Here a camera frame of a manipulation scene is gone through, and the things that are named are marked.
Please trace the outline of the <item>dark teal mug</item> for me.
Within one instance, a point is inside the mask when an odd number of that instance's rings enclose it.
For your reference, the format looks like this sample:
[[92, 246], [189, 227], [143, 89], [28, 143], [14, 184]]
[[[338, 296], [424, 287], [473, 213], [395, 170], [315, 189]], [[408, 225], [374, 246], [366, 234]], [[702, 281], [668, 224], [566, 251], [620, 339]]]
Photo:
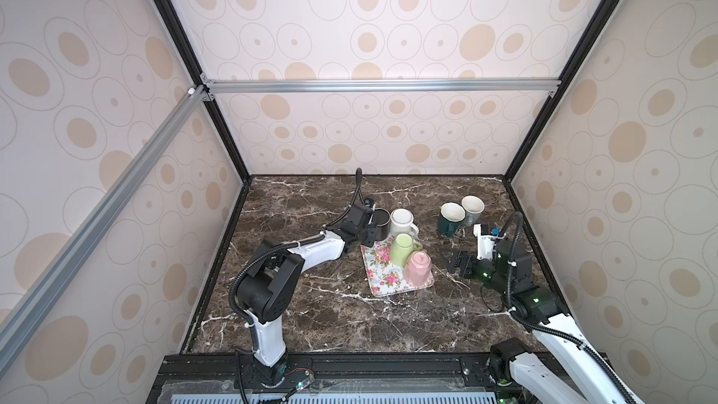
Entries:
[[464, 208], [454, 202], [444, 203], [439, 209], [438, 231], [445, 238], [452, 238], [466, 218]]

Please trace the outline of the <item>black mug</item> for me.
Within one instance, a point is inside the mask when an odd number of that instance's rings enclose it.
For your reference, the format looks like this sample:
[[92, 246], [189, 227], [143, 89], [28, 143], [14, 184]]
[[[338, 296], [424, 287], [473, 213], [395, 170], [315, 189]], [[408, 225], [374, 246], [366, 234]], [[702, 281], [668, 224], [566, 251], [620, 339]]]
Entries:
[[376, 209], [372, 216], [374, 241], [385, 241], [389, 237], [391, 214], [386, 209]]

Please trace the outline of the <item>grey mug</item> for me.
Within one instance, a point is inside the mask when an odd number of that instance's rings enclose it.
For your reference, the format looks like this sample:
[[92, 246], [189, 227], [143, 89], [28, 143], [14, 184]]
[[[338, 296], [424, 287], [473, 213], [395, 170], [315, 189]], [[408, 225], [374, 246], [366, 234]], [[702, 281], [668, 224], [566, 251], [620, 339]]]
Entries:
[[462, 222], [465, 227], [477, 224], [485, 209], [484, 202], [478, 196], [465, 196], [462, 198], [461, 206], [465, 211], [465, 218]]

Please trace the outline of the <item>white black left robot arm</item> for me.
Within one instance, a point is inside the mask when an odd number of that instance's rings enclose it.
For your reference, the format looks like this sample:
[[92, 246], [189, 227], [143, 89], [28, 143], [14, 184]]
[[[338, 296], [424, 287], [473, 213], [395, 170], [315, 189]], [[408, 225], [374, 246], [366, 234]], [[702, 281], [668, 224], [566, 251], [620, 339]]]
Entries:
[[282, 316], [302, 273], [340, 259], [358, 245], [375, 241], [375, 201], [361, 199], [336, 221], [306, 239], [274, 243], [265, 239], [231, 285], [228, 303], [252, 335], [257, 366], [276, 370], [286, 362]]

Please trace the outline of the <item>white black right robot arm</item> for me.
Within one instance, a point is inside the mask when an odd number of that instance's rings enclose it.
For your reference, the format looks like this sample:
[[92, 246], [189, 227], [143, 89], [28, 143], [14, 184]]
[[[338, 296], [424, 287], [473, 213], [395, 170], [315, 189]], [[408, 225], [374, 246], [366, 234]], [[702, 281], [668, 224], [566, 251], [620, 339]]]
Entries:
[[594, 349], [563, 301], [536, 284], [533, 257], [520, 241], [480, 236], [474, 251], [447, 249], [447, 271], [499, 293], [515, 323], [558, 361], [574, 386], [553, 373], [518, 338], [491, 347], [488, 375], [497, 386], [518, 385], [543, 403], [641, 403], [642, 399]]

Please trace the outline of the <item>white mug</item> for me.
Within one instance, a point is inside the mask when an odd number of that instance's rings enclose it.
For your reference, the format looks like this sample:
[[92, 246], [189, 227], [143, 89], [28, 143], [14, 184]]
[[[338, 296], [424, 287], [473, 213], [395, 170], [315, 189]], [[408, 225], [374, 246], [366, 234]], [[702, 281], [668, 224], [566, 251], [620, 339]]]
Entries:
[[409, 234], [411, 237], [419, 235], [414, 216], [408, 209], [394, 209], [390, 213], [390, 235], [396, 237], [400, 234]]

